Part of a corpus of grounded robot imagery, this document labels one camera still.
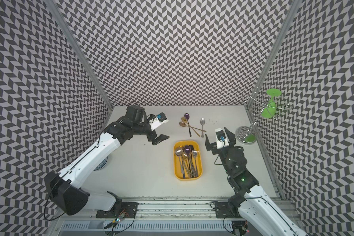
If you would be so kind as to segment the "ornate gold small spoon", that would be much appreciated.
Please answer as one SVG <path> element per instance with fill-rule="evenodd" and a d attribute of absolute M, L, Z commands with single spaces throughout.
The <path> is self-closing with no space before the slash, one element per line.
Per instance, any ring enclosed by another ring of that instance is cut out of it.
<path fill-rule="evenodd" d="M 183 152 L 182 158 L 183 158 L 184 168 L 185 168 L 185 170 L 187 172 L 188 177 L 190 178 L 191 172 L 190 172 L 189 163 L 188 163 L 188 156 L 187 156 L 187 154 L 185 152 Z"/>

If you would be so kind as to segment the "silver spoon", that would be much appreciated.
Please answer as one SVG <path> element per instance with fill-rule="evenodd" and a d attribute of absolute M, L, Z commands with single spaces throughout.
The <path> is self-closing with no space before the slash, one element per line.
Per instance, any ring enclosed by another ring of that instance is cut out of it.
<path fill-rule="evenodd" d="M 179 163 L 180 163 L 180 168 L 181 168 L 181 173 L 183 175 L 183 178 L 185 178 L 185 172 L 184 172 L 184 166 L 183 166 L 183 160 L 181 159 L 181 156 L 183 154 L 183 150 L 181 147 L 177 147 L 175 150 L 175 154 L 178 157 Z"/>
<path fill-rule="evenodd" d="M 197 164 L 197 156 L 198 156 L 198 152 L 196 150 L 193 150 L 192 151 L 192 156 L 194 158 L 194 163 L 195 163 L 195 173 L 196 173 L 196 177 L 199 176 L 199 173 L 198 173 L 198 164 Z"/>
<path fill-rule="evenodd" d="M 204 131 L 204 125 L 205 125 L 206 121 L 204 118 L 201 118 L 200 120 L 200 124 L 202 126 L 202 133 L 201 133 L 201 137 L 204 138 L 205 137 L 205 131 Z"/>

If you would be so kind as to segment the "rose gold spoon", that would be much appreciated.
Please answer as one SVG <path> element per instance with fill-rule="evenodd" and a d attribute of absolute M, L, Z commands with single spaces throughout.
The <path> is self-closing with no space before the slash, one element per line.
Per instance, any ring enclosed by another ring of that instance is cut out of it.
<path fill-rule="evenodd" d="M 189 128 L 192 128 L 192 129 L 196 129 L 196 130 L 200 130 L 200 131 L 206 132 L 206 130 L 202 130 L 202 129 L 198 129 L 198 128 L 192 127 L 192 126 L 190 126 L 190 125 L 187 125 L 187 124 L 184 123 L 184 122 L 179 122 L 179 125 L 180 125 L 181 127 L 189 127 Z"/>

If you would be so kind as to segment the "blue patterned bowl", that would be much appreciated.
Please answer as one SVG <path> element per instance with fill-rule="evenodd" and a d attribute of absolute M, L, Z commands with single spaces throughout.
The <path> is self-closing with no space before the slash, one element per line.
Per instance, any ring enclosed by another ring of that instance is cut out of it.
<path fill-rule="evenodd" d="M 94 171 L 99 171 L 99 170 L 103 169 L 103 168 L 106 166 L 107 162 L 108 162 L 108 157 L 106 157 L 106 158 L 94 169 Z"/>

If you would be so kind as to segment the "silver spoon upright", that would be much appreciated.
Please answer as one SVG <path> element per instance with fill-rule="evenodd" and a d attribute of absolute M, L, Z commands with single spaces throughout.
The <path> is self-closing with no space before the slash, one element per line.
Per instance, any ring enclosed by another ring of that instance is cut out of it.
<path fill-rule="evenodd" d="M 201 133 L 201 137 L 204 138 L 205 137 L 205 131 L 204 131 L 204 125 L 205 125 L 206 121 L 204 118 L 201 118 L 200 120 L 200 124 L 202 126 L 202 133 Z"/>

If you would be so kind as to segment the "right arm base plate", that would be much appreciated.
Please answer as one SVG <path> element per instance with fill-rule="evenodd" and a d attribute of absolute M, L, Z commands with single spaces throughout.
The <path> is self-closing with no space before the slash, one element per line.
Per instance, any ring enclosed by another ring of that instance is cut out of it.
<path fill-rule="evenodd" d="M 228 202 L 214 202 L 214 211 L 216 218 L 224 219 L 224 218 L 240 218 L 240 214 L 238 212 L 238 208 L 229 204 Z"/>

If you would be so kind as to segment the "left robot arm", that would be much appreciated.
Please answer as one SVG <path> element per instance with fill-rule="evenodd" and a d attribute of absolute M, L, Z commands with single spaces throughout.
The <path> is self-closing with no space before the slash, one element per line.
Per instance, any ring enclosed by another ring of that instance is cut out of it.
<path fill-rule="evenodd" d="M 167 140 L 169 136 L 156 133 L 156 129 L 167 122 L 164 113 L 147 115 L 143 107 L 128 106 L 126 114 L 110 123 L 82 155 L 60 172 L 45 176 L 47 201 L 67 215 L 75 215 L 83 209 L 110 211 L 121 199 L 112 192 L 88 193 L 82 189 L 83 183 L 109 154 L 133 136 L 145 135 L 153 145 Z"/>

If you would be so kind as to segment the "chrome cup holder rack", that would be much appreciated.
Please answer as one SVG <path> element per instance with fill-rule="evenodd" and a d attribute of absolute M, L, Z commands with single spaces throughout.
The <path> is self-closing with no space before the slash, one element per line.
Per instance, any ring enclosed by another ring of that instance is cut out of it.
<path fill-rule="evenodd" d="M 277 115 L 277 112 L 291 110 L 290 105 L 284 105 L 283 107 L 277 106 L 275 99 L 282 95 L 282 91 L 277 88 L 270 88 L 266 91 L 267 100 L 266 102 L 260 102 L 252 96 L 249 96 L 249 100 L 258 104 L 261 109 L 258 114 L 252 113 L 252 121 L 250 126 L 240 126 L 235 132 L 237 140 L 243 144 L 253 144 L 256 142 L 255 127 L 261 118 L 265 119 L 280 119 L 280 116 Z"/>

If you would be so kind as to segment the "purple spoon long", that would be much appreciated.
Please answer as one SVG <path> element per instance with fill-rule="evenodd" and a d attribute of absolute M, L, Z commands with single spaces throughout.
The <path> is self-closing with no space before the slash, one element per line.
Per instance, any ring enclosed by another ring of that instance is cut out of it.
<path fill-rule="evenodd" d="M 184 117 L 185 117 L 185 119 L 186 119 L 186 122 L 187 122 L 188 126 L 190 126 L 190 124 L 189 124 L 190 115 L 189 115 L 188 113 L 185 113 L 185 114 L 184 114 Z M 192 137 L 191 129 L 190 129 L 190 128 L 188 128 L 188 129 L 189 129 L 189 135 L 190 135 L 190 137 Z"/>

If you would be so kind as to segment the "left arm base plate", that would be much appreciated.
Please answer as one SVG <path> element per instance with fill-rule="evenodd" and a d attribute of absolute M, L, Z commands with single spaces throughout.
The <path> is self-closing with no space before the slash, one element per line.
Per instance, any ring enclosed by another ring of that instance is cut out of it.
<path fill-rule="evenodd" d="M 125 214 L 125 219 L 134 218 L 138 210 L 138 205 L 139 203 L 137 202 L 115 204 L 109 211 L 98 210 L 96 213 L 96 218 L 115 219 L 118 218 L 121 213 Z"/>

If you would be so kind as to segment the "yellow storage box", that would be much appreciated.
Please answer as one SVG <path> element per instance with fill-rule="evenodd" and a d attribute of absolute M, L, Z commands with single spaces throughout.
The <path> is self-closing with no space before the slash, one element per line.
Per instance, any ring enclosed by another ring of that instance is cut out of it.
<path fill-rule="evenodd" d="M 199 179 L 203 165 L 199 144 L 193 140 L 179 141 L 174 145 L 174 172 L 180 181 Z"/>

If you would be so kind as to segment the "green plastic goblet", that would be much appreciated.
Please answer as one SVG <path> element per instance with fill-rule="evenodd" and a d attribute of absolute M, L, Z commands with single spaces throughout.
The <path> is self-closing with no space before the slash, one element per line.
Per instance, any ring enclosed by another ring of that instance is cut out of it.
<path fill-rule="evenodd" d="M 258 113 L 256 118 L 253 119 L 250 127 L 248 128 L 243 142 L 246 144 L 252 144 L 256 142 L 256 135 L 253 134 L 253 128 L 259 121 L 261 117 L 263 118 L 273 118 L 276 111 L 279 109 L 274 101 L 275 97 L 278 97 L 282 94 L 282 91 L 276 88 L 270 88 L 267 90 L 266 94 L 270 97 L 267 102 L 260 102 L 253 97 L 250 97 L 253 101 L 256 101 L 261 106 L 261 111 Z"/>

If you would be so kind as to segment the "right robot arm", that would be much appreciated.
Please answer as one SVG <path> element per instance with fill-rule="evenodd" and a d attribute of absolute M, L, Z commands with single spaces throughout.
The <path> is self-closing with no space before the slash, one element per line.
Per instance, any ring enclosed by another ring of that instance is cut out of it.
<path fill-rule="evenodd" d="M 234 216 L 240 216 L 254 226 L 263 236 L 306 236 L 269 197 L 259 181 L 246 168 L 244 148 L 236 146 L 236 136 L 227 128 L 215 130 L 215 142 L 206 136 L 207 151 L 218 155 L 227 174 L 227 181 L 234 191 L 228 207 Z"/>

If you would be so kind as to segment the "aluminium rail frame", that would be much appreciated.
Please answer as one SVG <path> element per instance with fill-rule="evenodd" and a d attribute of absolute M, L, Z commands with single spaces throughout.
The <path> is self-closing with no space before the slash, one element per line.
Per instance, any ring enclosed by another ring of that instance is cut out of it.
<path fill-rule="evenodd" d="M 208 232 L 211 235 L 222 233 L 226 236 L 262 236 L 242 217 L 216 218 L 215 201 L 228 202 L 223 197 L 124 198 L 123 203 L 139 203 L 134 218 L 125 219 L 125 214 L 121 213 L 115 219 L 98 219 L 96 210 L 83 210 L 73 216 L 64 215 L 52 222 L 46 235 L 191 235 L 195 232 Z"/>

